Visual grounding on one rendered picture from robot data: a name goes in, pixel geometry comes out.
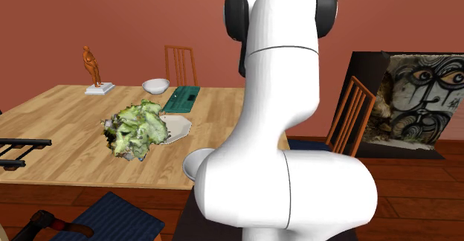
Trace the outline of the green book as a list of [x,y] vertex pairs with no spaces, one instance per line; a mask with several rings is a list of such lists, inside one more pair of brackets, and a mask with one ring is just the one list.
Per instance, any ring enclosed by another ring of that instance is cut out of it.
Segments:
[[190,113],[199,91],[199,86],[177,87],[162,111],[166,113]]

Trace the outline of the white angular plate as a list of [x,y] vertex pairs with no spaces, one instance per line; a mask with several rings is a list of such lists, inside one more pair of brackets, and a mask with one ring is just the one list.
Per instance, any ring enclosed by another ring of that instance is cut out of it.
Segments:
[[162,115],[161,119],[165,122],[168,139],[163,142],[164,145],[171,144],[181,138],[186,137],[192,126],[192,123],[181,115]]

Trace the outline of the white bowl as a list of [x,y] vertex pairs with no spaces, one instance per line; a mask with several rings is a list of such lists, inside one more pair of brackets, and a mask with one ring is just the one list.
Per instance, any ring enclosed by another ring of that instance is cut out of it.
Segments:
[[147,80],[142,84],[143,89],[150,94],[163,94],[169,86],[169,80],[162,78]]
[[201,148],[189,153],[183,160],[182,170],[188,179],[195,181],[198,168],[214,148]]

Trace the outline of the green lettuce head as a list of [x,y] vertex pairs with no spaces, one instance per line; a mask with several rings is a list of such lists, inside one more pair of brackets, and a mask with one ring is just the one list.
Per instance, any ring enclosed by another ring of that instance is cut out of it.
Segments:
[[109,119],[102,120],[103,135],[112,155],[127,161],[143,161],[152,144],[166,143],[170,137],[166,122],[159,114],[158,103],[142,100],[139,105],[131,104]]

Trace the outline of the wooden chair with blue seat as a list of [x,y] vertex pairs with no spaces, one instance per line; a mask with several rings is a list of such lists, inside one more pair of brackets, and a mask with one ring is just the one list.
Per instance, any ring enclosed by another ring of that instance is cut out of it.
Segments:
[[113,192],[106,193],[72,222],[90,227],[94,235],[88,238],[60,231],[50,241],[153,241],[165,226]]
[[351,76],[325,138],[288,137],[291,150],[326,150],[355,157],[376,96]]

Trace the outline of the orange figure on white base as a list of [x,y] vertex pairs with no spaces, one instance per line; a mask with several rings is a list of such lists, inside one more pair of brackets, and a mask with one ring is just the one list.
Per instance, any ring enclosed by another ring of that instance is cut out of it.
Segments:
[[92,85],[86,89],[86,95],[105,95],[110,92],[115,85],[101,81],[99,66],[89,46],[83,47],[83,62],[87,72],[91,75]]

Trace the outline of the wooden dining table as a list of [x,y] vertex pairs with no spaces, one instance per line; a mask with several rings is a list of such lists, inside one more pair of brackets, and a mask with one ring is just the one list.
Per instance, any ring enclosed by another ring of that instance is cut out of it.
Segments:
[[111,154],[100,122],[143,99],[164,105],[174,89],[158,95],[138,86],[117,86],[106,95],[84,91],[84,86],[58,85],[0,115],[0,138],[52,141],[26,155],[25,167],[0,168],[0,183],[189,190],[193,183],[182,170],[185,156],[224,142],[244,97],[242,88],[201,88],[185,114],[192,124],[186,137],[151,146],[143,161],[127,161]]

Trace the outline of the black barred chair back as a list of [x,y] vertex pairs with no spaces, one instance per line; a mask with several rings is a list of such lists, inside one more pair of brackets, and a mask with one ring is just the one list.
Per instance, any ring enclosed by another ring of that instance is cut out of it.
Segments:
[[[0,167],[6,171],[14,171],[20,167],[25,167],[23,158],[33,150],[41,150],[52,145],[50,139],[27,139],[27,138],[0,138],[0,147],[8,145],[8,148],[0,152]],[[1,157],[12,149],[29,147],[15,159],[1,159]]]

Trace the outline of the dark red-brown curved bar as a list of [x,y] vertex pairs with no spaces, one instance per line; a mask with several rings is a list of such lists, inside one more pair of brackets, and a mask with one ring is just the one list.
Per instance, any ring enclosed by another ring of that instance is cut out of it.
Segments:
[[86,226],[57,219],[52,213],[44,210],[37,211],[29,223],[11,241],[33,241],[36,235],[45,228],[55,231],[67,231],[83,234],[87,238],[94,236],[94,231]]

